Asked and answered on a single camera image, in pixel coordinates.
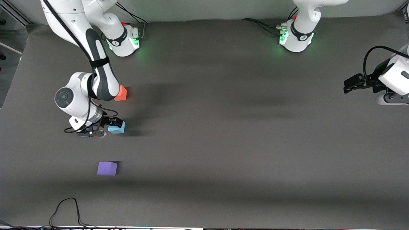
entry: red-orange block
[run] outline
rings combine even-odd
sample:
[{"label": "red-orange block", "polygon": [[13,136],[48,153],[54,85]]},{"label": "red-orange block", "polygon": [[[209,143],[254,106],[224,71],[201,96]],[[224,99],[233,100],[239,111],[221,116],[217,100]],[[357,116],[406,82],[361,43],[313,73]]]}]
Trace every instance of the red-orange block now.
[{"label": "red-orange block", "polygon": [[126,100],[126,89],[124,86],[119,86],[119,93],[118,95],[114,98],[115,101],[125,101]]}]

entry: velcro strap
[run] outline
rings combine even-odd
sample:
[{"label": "velcro strap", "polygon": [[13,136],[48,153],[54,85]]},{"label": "velcro strap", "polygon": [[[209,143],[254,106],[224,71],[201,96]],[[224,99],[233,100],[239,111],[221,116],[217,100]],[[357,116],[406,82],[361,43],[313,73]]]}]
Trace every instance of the velcro strap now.
[{"label": "velcro strap", "polygon": [[109,62],[109,57],[107,56],[104,59],[96,60],[96,61],[90,61],[91,67],[92,68],[97,68],[105,65],[106,63]]}]

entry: gray tabletop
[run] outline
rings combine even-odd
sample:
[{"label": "gray tabletop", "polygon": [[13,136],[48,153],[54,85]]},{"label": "gray tabletop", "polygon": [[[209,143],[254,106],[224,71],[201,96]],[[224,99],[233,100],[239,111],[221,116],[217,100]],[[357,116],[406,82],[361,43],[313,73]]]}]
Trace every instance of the gray tabletop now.
[{"label": "gray tabletop", "polygon": [[[53,98],[87,59],[34,28],[0,112],[0,219],[46,224],[73,196],[94,225],[408,229],[408,108],[342,91],[369,48],[408,42],[402,13],[317,30],[290,53],[248,21],[149,24],[135,54],[108,52],[129,99],[102,104],[126,133],[79,138]],[[60,211],[76,223],[73,203]]]}]

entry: light blue block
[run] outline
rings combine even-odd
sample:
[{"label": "light blue block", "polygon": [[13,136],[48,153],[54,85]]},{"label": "light blue block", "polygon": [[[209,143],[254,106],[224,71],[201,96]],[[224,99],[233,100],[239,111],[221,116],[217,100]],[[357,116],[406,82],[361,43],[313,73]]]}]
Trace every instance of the light blue block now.
[{"label": "light blue block", "polygon": [[125,122],[122,122],[122,127],[119,128],[118,126],[108,126],[108,132],[118,134],[125,132]]}]

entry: purple cube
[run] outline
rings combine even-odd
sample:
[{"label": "purple cube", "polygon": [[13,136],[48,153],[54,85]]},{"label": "purple cube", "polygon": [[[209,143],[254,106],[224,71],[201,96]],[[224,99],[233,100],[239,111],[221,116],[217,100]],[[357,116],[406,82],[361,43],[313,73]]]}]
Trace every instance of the purple cube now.
[{"label": "purple cube", "polygon": [[100,162],[98,164],[97,175],[115,176],[117,174],[117,164],[114,162]]}]

